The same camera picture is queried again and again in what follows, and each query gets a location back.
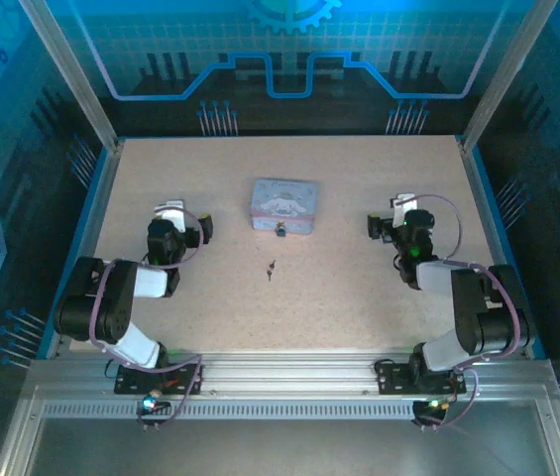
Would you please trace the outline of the cartoon printed tin box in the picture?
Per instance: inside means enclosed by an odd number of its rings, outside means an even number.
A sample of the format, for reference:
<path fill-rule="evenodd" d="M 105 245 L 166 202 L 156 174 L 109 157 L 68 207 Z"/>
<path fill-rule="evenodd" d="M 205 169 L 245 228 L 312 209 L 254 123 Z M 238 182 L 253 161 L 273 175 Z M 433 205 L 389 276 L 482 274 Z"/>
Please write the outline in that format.
<path fill-rule="evenodd" d="M 313 232 L 319 186 L 316 182 L 259 178 L 251 197 L 252 227 L 276 234 L 283 222 L 287 234 L 309 235 Z"/>

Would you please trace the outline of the small LED controller board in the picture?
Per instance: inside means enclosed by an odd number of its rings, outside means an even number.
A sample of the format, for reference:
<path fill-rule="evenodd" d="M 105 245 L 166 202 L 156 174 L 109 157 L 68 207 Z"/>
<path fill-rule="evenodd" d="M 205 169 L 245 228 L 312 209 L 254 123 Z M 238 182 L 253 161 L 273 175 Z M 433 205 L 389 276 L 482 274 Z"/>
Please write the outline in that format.
<path fill-rule="evenodd" d="M 414 401 L 411 422 L 421 430 L 436 429 L 446 422 L 450 405 L 446 400 Z"/>
<path fill-rule="evenodd" d="M 170 420 L 170 410 L 170 402 L 161 400 L 158 392 L 151 392 L 138 403 L 137 422 L 143 431 L 150 428 L 159 430 L 161 425 Z"/>

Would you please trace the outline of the aluminium table side rail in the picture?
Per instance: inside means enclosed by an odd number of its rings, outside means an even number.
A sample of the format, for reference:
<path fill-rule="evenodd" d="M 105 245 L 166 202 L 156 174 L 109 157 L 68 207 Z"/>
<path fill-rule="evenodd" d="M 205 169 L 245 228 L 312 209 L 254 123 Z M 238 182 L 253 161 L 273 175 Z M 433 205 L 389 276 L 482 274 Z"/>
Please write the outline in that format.
<path fill-rule="evenodd" d="M 93 256 L 96 251 L 115 176 L 122 158 L 123 146 L 124 142 L 121 142 L 118 150 L 115 153 L 107 153 L 97 166 L 58 283 L 53 310 L 56 310 L 76 260 L 81 256 Z"/>
<path fill-rule="evenodd" d="M 465 151 L 464 137 L 462 135 L 455 135 L 455 140 L 476 203 L 490 253 L 489 259 L 476 258 L 472 259 L 472 262 L 485 266 L 507 264 L 513 267 L 520 292 L 526 303 L 526 309 L 530 312 L 533 327 L 536 328 L 536 321 L 532 315 L 532 306 L 530 305 L 526 289 L 524 288 L 523 279 L 518 270 L 514 254 L 510 248 L 500 209 L 497 205 L 489 174 L 482 160 L 479 148 L 475 146 L 473 151 L 469 153 Z"/>

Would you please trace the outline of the long aluminium mounting rail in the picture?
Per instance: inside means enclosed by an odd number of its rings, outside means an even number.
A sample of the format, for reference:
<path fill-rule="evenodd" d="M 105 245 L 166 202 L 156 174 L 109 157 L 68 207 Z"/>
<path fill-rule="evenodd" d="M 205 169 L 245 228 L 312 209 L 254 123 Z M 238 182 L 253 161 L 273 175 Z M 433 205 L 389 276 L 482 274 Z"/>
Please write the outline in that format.
<path fill-rule="evenodd" d="M 284 350 L 205 352 L 201 400 L 376 400 L 380 394 L 373 365 L 378 351 Z M 25 398 L 101 400 L 114 398 L 103 374 L 104 358 L 70 353 L 31 365 Z M 483 401 L 522 401 L 559 396 L 546 360 L 480 363 L 466 374 L 466 386 Z"/>

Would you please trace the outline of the aluminium frame post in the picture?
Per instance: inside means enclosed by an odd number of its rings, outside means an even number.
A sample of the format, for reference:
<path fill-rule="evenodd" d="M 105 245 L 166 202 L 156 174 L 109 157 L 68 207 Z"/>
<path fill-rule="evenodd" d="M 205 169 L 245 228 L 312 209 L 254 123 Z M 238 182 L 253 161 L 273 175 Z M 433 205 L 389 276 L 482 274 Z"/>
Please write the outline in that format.
<path fill-rule="evenodd" d="M 18 2 L 102 146 L 108 152 L 117 153 L 119 149 L 117 134 L 46 0 L 18 0 Z"/>
<path fill-rule="evenodd" d="M 465 129 L 460 150 L 471 156 L 559 0 L 534 0 Z"/>

